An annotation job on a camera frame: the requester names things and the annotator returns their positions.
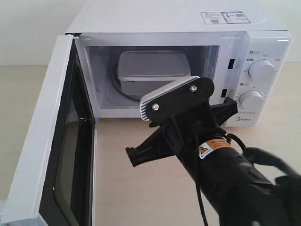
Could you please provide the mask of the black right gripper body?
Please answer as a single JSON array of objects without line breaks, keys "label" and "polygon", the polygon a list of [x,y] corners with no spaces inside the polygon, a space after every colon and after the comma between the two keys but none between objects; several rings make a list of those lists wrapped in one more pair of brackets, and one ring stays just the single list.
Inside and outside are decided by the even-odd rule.
[{"label": "black right gripper body", "polygon": [[176,157],[192,179],[198,178],[199,146],[210,137],[226,135],[210,106],[209,103],[203,103],[169,121],[176,122],[179,127],[179,154]]}]

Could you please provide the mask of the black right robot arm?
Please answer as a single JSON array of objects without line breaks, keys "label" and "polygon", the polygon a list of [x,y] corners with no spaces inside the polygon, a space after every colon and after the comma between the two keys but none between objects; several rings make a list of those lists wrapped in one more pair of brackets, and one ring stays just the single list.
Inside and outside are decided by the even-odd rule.
[{"label": "black right robot arm", "polygon": [[133,166],[176,156],[206,197],[221,226],[298,226],[301,223],[301,176],[283,160],[247,147],[221,124],[237,113],[237,103],[202,102],[172,112],[141,105],[141,117],[157,130],[138,147],[128,147]]}]

